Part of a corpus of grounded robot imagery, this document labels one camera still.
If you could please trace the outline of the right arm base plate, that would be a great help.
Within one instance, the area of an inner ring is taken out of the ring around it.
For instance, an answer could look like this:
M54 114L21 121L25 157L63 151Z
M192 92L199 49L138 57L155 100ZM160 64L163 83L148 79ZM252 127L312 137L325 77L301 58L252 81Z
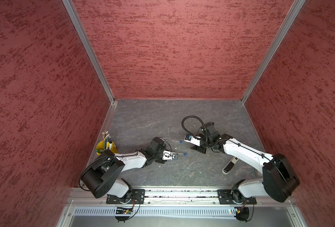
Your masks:
M245 197L239 190L217 190L221 205L256 205L255 197Z

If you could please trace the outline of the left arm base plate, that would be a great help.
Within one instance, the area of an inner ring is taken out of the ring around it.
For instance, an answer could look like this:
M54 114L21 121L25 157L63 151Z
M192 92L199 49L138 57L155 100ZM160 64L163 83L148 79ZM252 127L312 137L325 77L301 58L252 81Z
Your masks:
M130 205L133 204L134 202L137 202L138 204L143 204L144 197L145 197L144 189L130 189L121 198L114 195L108 195L106 199L106 204Z

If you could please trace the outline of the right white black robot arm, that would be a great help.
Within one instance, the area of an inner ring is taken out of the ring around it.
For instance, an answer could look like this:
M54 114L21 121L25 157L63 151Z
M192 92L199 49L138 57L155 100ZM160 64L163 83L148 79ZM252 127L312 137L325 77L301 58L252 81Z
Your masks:
M232 169L237 161L243 161L261 174L255 180L240 180L236 183L229 198L242 204L251 197L269 196L277 202L285 202L300 185L300 180L286 156L269 154L249 147L228 134L220 135L213 123L200 128L201 134L186 134L185 141L193 148L205 153L208 148L232 156L227 165Z

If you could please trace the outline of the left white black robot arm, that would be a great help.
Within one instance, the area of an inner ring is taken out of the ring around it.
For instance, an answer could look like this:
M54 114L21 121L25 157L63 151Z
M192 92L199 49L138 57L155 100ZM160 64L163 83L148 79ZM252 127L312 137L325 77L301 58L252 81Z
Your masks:
M108 195L117 198L121 204L128 204L132 202L133 188L120 178L120 174L147 167L153 162L164 164L172 160L174 155L166 148L164 140L155 137L146 149L133 153L119 154L106 149L83 170L79 181L96 199Z

